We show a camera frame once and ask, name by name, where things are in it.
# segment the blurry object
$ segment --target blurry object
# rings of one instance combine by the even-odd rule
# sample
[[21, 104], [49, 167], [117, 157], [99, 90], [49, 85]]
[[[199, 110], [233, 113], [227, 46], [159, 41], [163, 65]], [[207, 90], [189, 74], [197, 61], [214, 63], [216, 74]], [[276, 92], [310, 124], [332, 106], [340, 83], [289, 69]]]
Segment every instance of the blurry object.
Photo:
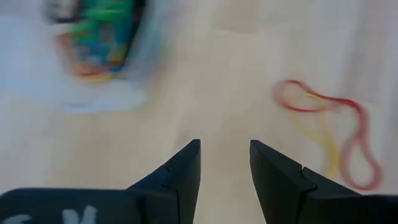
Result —
[[260, 141], [250, 167], [267, 224], [397, 223], [398, 196], [358, 194]]
[[142, 18], [135, 13], [142, 10], [133, 0], [91, 0], [72, 31], [58, 38], [72, 71], [89, 82], [107, 81], [120, 72], [136, 31], [133, 26]]
[[[285, 89], [288, 85], [297, 85], [299, 86], [304, 92], [321, 98], [323, 100], [331, 101], [331, 104], [325, 106], [319, 106], [318, 108], [310, 108], [310, 109], [303, 109], [292, 106], [290, 102], [288, 102], [284, 98]], [[358, 115], [358, 128], [354, 133], [349, 137], [349, 139], [343, 144], [340, 156], [340, 172], [344, 179], [344, 181], [358, 190], [376, 190], [380, 187], [382, 181], [382, 168], [377, 163], [375, 158], [373, 157], [372, 151], [369, 147], [369, 139], [368, 139], [368, 114], [366, 110], [359, 105], [357, 102], [353, 100], [348, 100], [344, 98], [335, 98], [330, 96], [323, 96], [319, 93], [316, 93], [311, 88], [306, 86], [306, 84], [297, 81], [297, 80], [284, 80], [280, 82], [274, 91], [274, 99], [276, 103], [287, 110], [302, 112], [302, 113], [322, 113], [326, 110], [332, 110], [339, 106], [349, 106], [350, 108], [354, 109], [356, 114]], [[357, 184], [351, 174], [348, 171], [348, 164], [353, 153], [354, 145], [359, 144], [361, 146], [361, 152], [363, 153], [365, 159], [371, 166], [373, 170], [373, 178], [370, 183], [366, 185], [359, 185]]]
[[126, 190], [12, 190], [0, 196], [0, 222], [191, 224], [200, 185], [200, 147], [199, 139], [191, 141]]
[[76, 22], [84, 8], [84, 0], [46, 0], [45, 15], [56, 23]]
[[5, 88], [73, 113], [136, 109], [147, 100], [147, 87], [169, 43], [174, 26], [169, 15], [175, 12], [176, 3], [174, 0], [135, 0], [132, 19], [136, 26], [130, 30], [134, 38], [128, 46], [114, 51], [119, 55], [109, 54], [109, 67], [117, 68], [114, 64], [118, 56], [125, 53], [123, 68], [114, 78], [106, 78], [106, 82], [96, 81], [93, 77], [89, 80], [97, 83], [82, 82], [79, 74], [71, 72], [88, 70], [72, 66], [79, 64], [73, 64], [75, 61], [69, 60], [67, 54], [73, 53], [73, 59], [80, 62], [76, 48], [69, 48], [70, 52], [58, 50], [65, 49], [62, 44], [75, 46], [73, 37], [63, 38], [65, 36], [61, 35], [54, 38], [54, 34], [67, 32], [72, 35], [73, 24], [49, 24], [42, 19], [43, 10], [38, 9], [43, 8], [43, 4], [37, 7], [23, 4], [29, 19], [13, 23], [12, 27], [18, 32], [11, 30], [15, 36], [10, 41], [13, 48], [7, 55], [7, 67], [4, 67]]

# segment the table surface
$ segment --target table surface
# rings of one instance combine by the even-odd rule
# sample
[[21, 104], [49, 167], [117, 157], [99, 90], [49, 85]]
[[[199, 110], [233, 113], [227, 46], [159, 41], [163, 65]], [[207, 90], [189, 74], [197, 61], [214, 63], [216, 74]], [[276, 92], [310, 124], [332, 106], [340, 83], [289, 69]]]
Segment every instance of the table surface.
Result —
[[[0, 3], [0, 16], [28, 20], [29, 9], [21, 2]], [[292, 70], [324, 93], [337, 83], [320, 81], [314, 56], [301, 51], [309, 46], [286, 53], [291, 48], [287, 34], [307, 43], [300, 36], [305, 32], [290, 33], [297, 26], [305, 30], [304, 23], [290, 17], [304, 14], [303, 6], [291, 7], [297, 15], [282, 5], [272, 7], [276, 10], [260, 0], [180, 1], [172, 47], [148, 86], [147, 102], [134, 111], [65, 113], [0, 90], [0, 192], [17, 187], [123, 189], [198, 138], [203, 164], [195, 223], [264, 223], [249, 169], [251, 139], [318, 172], [325, 164], [323, 150], [275, 105], [271, 88], [283, 77], [295, 78], [284, 75]], [[344, 123], [352, 117], [339, 119]], [[336, 129], [352, 127], [348, 123]], [[356, 166], [368, 169], [361, 164], [358, 159]]]

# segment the rubber band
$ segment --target rubber band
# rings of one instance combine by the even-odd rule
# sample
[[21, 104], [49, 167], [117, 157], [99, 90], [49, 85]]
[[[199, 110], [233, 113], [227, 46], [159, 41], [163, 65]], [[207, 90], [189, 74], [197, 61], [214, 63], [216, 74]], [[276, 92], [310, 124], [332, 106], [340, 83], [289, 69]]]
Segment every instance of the rubber band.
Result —
[[[317, 108], [298, 108], [296, 106], [292, 106], [285, 98], [284, 91], [287, 88], [287, 85], [297, 85], [304, 92], [317, 96], [321, 99], [331, 101], [329, 105], [319, 106]], [[339, 106], [348, 106], [353, 109], [357, 115], [358, 119], [358, 127], [353, 131], [352, 135], [348, 138], [348, 140], [343, 144], [341, 148], [340, 154], [340, 173], [343, 180], [352, 188], [358, 190], [376, 190], [380, 187], [382, 182], [382, 167], [375, 160], [372, 151], [369, 147], [369, 139], [368, 139], [368, 113], [367, 111], [357, 102], [345, 98], [337, 98], [321, 95], [315, 91], [313, 91], [310, 87], [308, 87], [303, 82], [298, 80], [284, 80], [280, 82], [274, 89], [274, 99], [276, 103], [291, 111], [303, 112], [303, 113], [320, 113], [322, 111], [335, 109]], [[349, 159], [354, 150], [355, 144], [359, 144], [361, 147], [361, 152], [364, 155], [364, 158], [367, 163], [369, 163], [373, 176], [369, 183], [361, 185], [356, 183], [349, 170]]]
[[[288, 102], [290, 103], [293, 101], [297, 101], [300, 100], [301, 98], [312, 98], [316, 100], [319, 105], [323, 101], [321, 98], [317, 96], [308, 93], [302, 93], [298, 96], [289, 98]], [[319, 132], [308, 128], [306, 125], [300, 122], [299, 118], [295, 113], [289, 112], [289, 119], [293, 122], [293, 124], [297, 128], [299, 128], [305, 135], [307, 135], [310, 139], [318, 143], [321, 147], [323, 147], [326, 150], [327, 152], [326, 158], [328, 159], [328, 165], [325, 167], [324, 173], [326, 177], [331, 178], [338, 172], [339, 150], [335, 140], [333, 139], [331, 128], [326, 118], [326, 111], [321, 111], [318, 118], [320, 120], [323, 134], [320, 134]]]

